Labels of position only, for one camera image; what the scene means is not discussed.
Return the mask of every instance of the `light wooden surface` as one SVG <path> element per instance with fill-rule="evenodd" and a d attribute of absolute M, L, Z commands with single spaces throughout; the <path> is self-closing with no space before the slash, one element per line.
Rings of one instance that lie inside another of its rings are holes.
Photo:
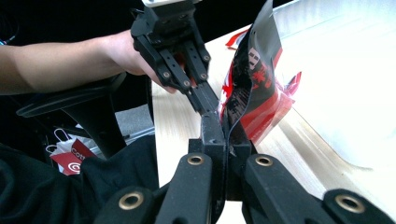
<path fill-rule="evenodd" d="M 234 33 L 206 44 L 212 56 L 209 83 L 218 95 L 234 53 L 225 43 Z M 281 69 L 282 64 L 295 64 L 295 57 L 295 51 L 284 48 L 276 70 Z M 303 69 L 302 80 L 309 77 L 309 73 L 320 72 L 318 69 L 324 68 Z M 171 180 L 179 159 L 188 152 L 189 138 L 199 137 L 200 116 L 184 95 L 169 94 L 156 85 L 153 85 L 153 104 L 160 184 L 163 185 Z M 346 162 L 296 109 L 292 109 L 256 148 L 278 158 L 309 193 L 322 198 L 327 189 L 350 189 L 396 220 L 396 166 L 371 169 Z M 232 209 L 226 209 L 224 216 L 232 219 L 222 217 L 219 223 L 230 223 L 230 220 L 243 223 L 234 211 L 239 206 L 233 204 Z"/>

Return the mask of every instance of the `red packaging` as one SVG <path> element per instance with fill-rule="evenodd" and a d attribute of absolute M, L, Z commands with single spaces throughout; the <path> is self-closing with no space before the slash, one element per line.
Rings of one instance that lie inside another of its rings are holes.
<path fill-rule="evenodd" d="M 227 113 L 231 127 L 240 121 L 254 144 L 260 143 L 291 109 L 294 103 L 291 96 L 301 78 L 299 73 L 282 86 L 275 77 L 282 46 L 272 5 L 272 1 L 266 1 L 249 30 L 238 34 L 244 36 L 237 46 L 219 103 L 220 118 Z"/>

